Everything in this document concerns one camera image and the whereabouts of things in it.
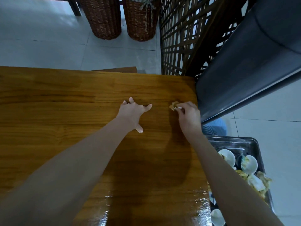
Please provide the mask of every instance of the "forearm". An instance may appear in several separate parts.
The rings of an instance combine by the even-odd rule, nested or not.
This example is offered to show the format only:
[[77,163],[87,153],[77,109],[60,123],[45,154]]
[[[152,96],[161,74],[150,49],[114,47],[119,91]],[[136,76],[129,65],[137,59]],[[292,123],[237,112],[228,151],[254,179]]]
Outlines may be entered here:
[[43,217],[57,217],[66,209],[68,218],[73,219],[99,181],[115,149],[131,130],[127,122],[115,118],[41,166],[1,202],[0,222],[13,225],[14,215],[22,215],[30,218],[28,223],[33,224],[42,222]]
[[282,225],[261,197],[226,163],[201,131],[190,135],[227,225]]

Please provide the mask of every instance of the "blue plastic object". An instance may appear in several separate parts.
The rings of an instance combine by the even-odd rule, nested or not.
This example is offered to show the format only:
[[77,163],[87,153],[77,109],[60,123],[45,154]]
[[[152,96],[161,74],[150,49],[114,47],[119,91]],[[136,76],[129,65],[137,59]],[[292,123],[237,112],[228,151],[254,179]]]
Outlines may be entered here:
[[218,118],[202,126],[205,135],[227,136],[227,125],[222,118]]

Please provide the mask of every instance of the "person's left hand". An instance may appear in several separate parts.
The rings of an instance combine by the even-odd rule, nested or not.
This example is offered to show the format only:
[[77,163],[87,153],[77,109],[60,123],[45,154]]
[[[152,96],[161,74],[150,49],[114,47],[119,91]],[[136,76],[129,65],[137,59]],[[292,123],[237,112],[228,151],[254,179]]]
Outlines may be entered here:
[[139,125],[139,118],[144,112],[149,111],[153,105],[139,105],[134,102],[132,97],[129,101],[129,104],[126,101],[121,104],[117,118],[125,118],[132,124],[132,130],[136,129],[139,133],[143,133],[143,128]]

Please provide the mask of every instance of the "wooden lattice partition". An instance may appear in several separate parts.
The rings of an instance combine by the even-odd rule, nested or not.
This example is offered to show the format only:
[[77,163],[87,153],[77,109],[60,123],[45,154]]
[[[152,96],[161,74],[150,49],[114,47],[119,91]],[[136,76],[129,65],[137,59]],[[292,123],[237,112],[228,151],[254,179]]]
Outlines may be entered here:
[[162,0],[162,74],[198,77],[256,0]]

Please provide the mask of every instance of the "hand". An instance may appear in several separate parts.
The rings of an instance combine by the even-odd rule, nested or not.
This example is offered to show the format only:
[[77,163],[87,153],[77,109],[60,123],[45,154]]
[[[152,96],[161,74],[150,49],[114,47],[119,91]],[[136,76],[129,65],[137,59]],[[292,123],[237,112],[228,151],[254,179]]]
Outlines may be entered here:
[[152,104],[148,106],[139,105],[134,102],[134,99],[130,97],[130,103],[124,101],[119,109],[117,118],[125,118],[132,125],[132,129],[136,129],[139,133],[143,133],[143,128],[139,125],[139,118],[144,113],[152,108]]
[[201,133],[201,115],[197,106],[192,102],[177,104],[175,110],[179,114],[179,123],[185,137],[188,139],[192,134]]

